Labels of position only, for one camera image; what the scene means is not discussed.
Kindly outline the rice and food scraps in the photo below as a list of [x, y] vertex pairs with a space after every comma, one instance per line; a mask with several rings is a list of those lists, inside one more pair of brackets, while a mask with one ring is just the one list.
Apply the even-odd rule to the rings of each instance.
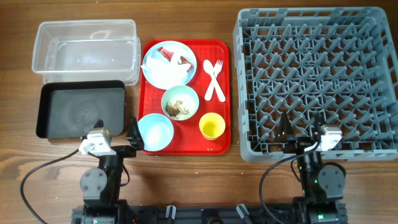
[[184, 102], [181, 100], [169, 100], [166, 104], [166, 113], [173, 119], [183, 120], [187, 119], [191, 112], [184, 105]]

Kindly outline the mint green bowl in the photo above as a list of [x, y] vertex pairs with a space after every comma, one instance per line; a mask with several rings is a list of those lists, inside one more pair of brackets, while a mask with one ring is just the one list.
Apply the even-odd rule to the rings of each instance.
[[170, 89], [168, 89], [164, 95], [162, 96], [161, 99], [161, 106], [164, 111], [164, 113], [171, 118], [167, 113], [166, 113], [166, 104], [169, 100], [181, 100], [184, 102], [184, 105], [190, 110], [191, 115], [187, 118], [190, 119], [198, 110], [199, 107], [199, 97], [196, 93], [196, 91], [185, 85], [179, 85], [179, 86], [174, 86]]

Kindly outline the yellow cup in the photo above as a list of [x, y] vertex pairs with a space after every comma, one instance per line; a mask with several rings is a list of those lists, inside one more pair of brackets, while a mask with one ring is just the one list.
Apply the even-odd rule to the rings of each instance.
[[224, 133], [226, 123], [218, 113], [206, 113], [200, 118], [199, 128], [205, 139], [213, 141]]

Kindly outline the light blue plate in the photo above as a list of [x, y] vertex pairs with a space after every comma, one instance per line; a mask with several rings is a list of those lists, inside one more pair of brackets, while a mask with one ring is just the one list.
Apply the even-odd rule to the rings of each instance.
[[149, 48], [141, 68], [152, 86], [168, 90], [191, 81], [197, 70], [197, 58], [187, 45], [165, 40]]

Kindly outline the light blue bowl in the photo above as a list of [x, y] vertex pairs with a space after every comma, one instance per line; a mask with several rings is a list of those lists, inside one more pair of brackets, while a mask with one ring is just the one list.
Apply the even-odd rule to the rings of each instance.
[[149, 152], [165, 149], [174, 136], [172, 122], [162, 114], [145, 115], [138, 121], [138, 127], [144, 141], [144, 149]]

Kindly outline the white napkin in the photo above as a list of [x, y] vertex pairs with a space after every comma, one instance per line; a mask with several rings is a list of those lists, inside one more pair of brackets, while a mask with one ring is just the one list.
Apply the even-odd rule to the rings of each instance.
[[177, 59], [177, 55], [180, 56], [181, 54], [176, 52], [172, 62], [168, 63], [148, 57], [146, 62], [141, 65], [141, 68], [149, 74], [155, 75], [156, 78], [168, 78], [170, 80], [182, 81], [187, 76], [189, 65], [178, 65], [174, 62], [174, 60]]

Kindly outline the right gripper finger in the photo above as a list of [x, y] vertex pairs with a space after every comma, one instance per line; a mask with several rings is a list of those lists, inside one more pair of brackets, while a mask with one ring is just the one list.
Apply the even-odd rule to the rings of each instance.
[[277, 142], [289, 142], [293, 137], [293, 129], [286, 112], [283, 112], [280, 117], [279, 132], [277, 135]]
[[324, 119], [322, 118], [320, 113], [315, 113], [314, 115], [314, 135], [323, 135], [325, 132], [322, 126], [325, 124]]

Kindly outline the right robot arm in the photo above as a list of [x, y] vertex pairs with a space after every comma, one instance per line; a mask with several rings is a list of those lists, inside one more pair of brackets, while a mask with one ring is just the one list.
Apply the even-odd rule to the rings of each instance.
[[343, 198], [346, 171], [335, 162], [323, 162], [321, 155], [335, 148], [343, 134], [319, 114], [314, 116], [314, 128], [312, 137], [296, 136], [287, 113], [281, 114], [275, 140], [285, 144], [285, 153], [295, 154], [303, 190], [303, 196], [293, 199], [290, 222], [343, 223], [337, 201]]

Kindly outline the red snack wrapper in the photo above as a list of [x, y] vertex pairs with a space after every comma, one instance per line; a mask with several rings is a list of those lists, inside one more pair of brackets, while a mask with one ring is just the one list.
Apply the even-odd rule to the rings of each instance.
[[[165, 57], [169, 62], [172, 62], [173, 56], [175, 55], [174, 52], [171, 52], [171, 51], [165, 49], [164, 47], [159, 47], [157, 49], [157, 51], [159, 53], [161, 53], [162, 56]], [[194, 68], [194, 66], [191, 63], [191, 61], [189, 61], [183, 55], [180, 55], [180, 56], [177, 55], [177, 59], [174, 60], [174, 62], [176, 62], [178, 65], [189, 65], [189, 68], [187, 69], [187, 72], [189, 72], [191, 69]]]

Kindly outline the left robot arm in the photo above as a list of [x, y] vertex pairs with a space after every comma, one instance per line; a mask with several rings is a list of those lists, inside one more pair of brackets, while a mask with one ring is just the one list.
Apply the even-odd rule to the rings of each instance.
[[99, 159], [97, 168], [86, 171], [80, 179], [84, 206], [72, 211], [72, 223], [138, 223], [138, 218], [126, 200], [119, 198], [122, 173], [127, 171], [125, 158], [136, 157], [144, 149], [137, 119], [131, 119], [123, 146], [112, 146], [112, 136], [98, 120], [90, 132], [83, 137], [78, 150]]

